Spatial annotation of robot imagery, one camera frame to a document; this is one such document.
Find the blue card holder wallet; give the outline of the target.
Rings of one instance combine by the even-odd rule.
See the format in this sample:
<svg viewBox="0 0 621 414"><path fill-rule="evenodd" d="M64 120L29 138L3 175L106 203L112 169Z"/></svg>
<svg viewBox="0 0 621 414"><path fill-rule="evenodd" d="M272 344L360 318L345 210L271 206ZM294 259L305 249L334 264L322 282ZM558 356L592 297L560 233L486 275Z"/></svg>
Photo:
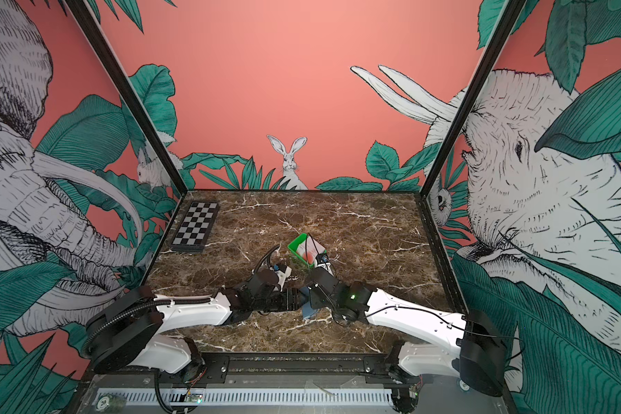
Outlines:
<svg viewBox="0 0 621 414"><path fill-rule="evenodd" d="M301 307L302 319L309 320L312 317L315 317L315 315L317 315L318 310L312 307L312 303L311 303L312 295L308 287L301 288L299 292L304 300L304 303Z"/></svg>

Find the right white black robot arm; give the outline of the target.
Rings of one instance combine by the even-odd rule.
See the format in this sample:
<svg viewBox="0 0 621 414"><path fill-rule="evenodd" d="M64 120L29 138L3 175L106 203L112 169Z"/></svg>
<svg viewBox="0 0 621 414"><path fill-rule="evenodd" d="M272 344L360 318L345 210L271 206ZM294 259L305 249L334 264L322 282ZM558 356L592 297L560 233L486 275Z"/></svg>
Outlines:
<svg viewBox="0 0 621 414"><path fill-rule="evenodd" d="M441 312L363 282L347 285L324 267L310 271L306 286L314 309L327 307L345 321L394 329L424 341L400 347L396 366L404 373L423 375L426 367L428 374L458 377L484 395L503 395L507 346L484 312Z"/></svg>

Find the green card tray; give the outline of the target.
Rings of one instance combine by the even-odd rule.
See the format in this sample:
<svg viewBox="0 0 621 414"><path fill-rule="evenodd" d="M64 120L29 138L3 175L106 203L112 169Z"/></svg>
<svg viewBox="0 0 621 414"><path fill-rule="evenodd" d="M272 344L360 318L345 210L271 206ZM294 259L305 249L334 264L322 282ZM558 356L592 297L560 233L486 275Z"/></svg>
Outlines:
<svg viewBox="0 0 621 414"><path fill-rule="evenodd" d="M317 257L326 252L326 248L319 241L306 233L300 234L288 244L287 248L295 258L308 267L314 267Z"/></svg>

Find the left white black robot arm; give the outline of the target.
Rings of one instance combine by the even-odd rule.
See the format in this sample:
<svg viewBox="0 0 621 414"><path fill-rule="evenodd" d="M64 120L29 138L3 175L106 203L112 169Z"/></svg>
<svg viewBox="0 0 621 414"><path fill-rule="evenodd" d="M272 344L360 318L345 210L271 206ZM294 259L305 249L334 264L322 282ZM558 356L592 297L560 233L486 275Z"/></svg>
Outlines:
<svg viewBox="0 0 621 414"><path fill-rule="evenodd" d="M97 374L125 367L147 367L186 380L205 369L205 361L190 338L173 338L171 331L194 326L239 324L253 313L296 312L308 301L304 289L284 286L288 272L270 269L210 296L156 295L147 286L128 293L86 324L80 354Z"/></svg>

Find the white red credit card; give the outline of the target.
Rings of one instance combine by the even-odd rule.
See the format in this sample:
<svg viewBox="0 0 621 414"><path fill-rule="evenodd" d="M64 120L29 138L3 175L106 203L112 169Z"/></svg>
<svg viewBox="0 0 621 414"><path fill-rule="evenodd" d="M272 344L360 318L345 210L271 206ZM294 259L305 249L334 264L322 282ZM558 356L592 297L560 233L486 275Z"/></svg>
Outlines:
<svg viewBox="0 0 621 414"><path fill-rule="evenodd" d="M296 248L296 253L308 265L313 265L316 257L320 253L324 253L325 250L326 248L322 244L318 243L312 236L307 236L305 240L298 245L298 248Z"/></svg>

